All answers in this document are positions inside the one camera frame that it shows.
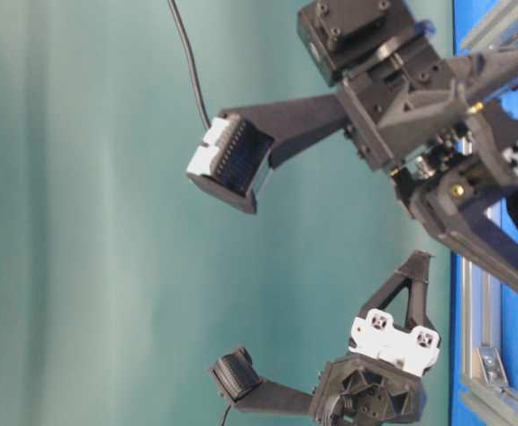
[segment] screw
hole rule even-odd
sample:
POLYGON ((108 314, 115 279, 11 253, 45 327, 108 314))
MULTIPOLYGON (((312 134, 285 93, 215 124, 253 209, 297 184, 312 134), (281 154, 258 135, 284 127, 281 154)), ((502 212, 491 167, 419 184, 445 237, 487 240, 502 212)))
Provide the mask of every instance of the screw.
POLYGON ((332 33, 332 36, 334 36, 334 40, 340 38, 341 36, 341 29, 338 27, 334 27, 330 30, 332 33))
POLYGON ((430 80, 430 74, 425 73, 424 71, 419 74, 419 81, 422 83, 426 83, 428 80, 430 80))
POLYGON ((461 184, 456 184, 451 188, 451 194, 456 198, 462 198, 466 194, 466 190, 461 184))
POLYGON ((318 3, 318 11, 320 12, 321 16, 327 15, 329 11, 328 5, 322 2, 318 3))

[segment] green fabric backdrop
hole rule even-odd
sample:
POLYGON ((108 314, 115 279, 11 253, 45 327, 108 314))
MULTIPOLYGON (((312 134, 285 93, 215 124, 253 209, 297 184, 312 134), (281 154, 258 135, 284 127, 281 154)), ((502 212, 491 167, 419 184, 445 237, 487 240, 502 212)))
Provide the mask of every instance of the green fabric backdrop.
MULTIPOLYGON (((295 32, 306 3, 179 1, 211 114, 328 92, 295 32)), ((450 54, 451 2, 409 3, 450 54)), ((449 253, 387 178, 336 136, 248 217, 184 177, 202 133, 165 0, 0 0, 0 425, 216 424, 206 370, 239 344, 308 391, 414 249, 436 256, 443 336, 422 424, 446 424, 449 253)))

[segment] black cable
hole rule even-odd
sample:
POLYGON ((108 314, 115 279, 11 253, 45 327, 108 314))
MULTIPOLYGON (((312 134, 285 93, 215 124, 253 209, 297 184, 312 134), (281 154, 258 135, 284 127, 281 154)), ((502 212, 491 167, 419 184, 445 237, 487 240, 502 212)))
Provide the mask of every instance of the black cable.
POLYGON ((225 426, 225 420, 227 419, 227 414, 230 413, 232 409, 232 404, 229 404, 227 408, 225 408, 224 416, 222 417, 222 421, 220 421, 220 426, 225 426))
POLYGON ((177 24, 178 33, 180 34, 180 39, 182 40, 182 45, 184 46, 184 52, 186 53, 186 59, 188 60, 190 79, 192 80, 192 88, 194 89, 194 95, 196 96, 196 105, 198 106, 198 110, 200 111, 200 116, 202 122, 204 123, 204 127, 206 127, 206 129, 209 129, 210 122, 208 118, 208 113, 206 112, 206 106, 204 105, 204 98, 202 97, 200 79, 198 78, 198 70, 196 69, 196 61, 194 60, 194 54, 192 52, 190 40, 188 39, 188 35, 186 34, 186 28, 184 27, 184 23, 182 21, 182 18, 180 17, 180 13, 178 12, 176 0, 169 0, 169 7, 170 11, 172 12, 172 17, 174 18, 174 21, 177 24))

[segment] blue panel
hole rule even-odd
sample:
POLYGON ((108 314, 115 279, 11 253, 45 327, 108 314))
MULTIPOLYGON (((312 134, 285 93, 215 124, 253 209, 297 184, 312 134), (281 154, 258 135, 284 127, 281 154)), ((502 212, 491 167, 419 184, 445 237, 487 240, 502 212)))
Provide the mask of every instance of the blue panel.
MULTIPOLYGON (((455 37, 456 46, 460 46, 461 41, 476 23, 494 6, 497 0, 455 0, 455 37)), ((518 119, 518 91, 506 94, 503 98, 505 110, 518 119)), ((504 205, 502 217, 503 229, 518 241, 518 232, 506 213, 504 205)), ((460 257, 456 257, 455 277, 460 276, 460 257)), ((471 414, 462 404, 459 393, 464 389, 459 381, 460 372, 460 293, 459 280, 456 280, 454 290, 455 304, 453 310, 453 335, 454 345, 452 347, 452 424, 481 424, 473 414, 471 414)), ((508 287, 504 286, 502 292, 502 358, 506 365, 506 371, 511 385, 518 390, 518 295, 508 287)))

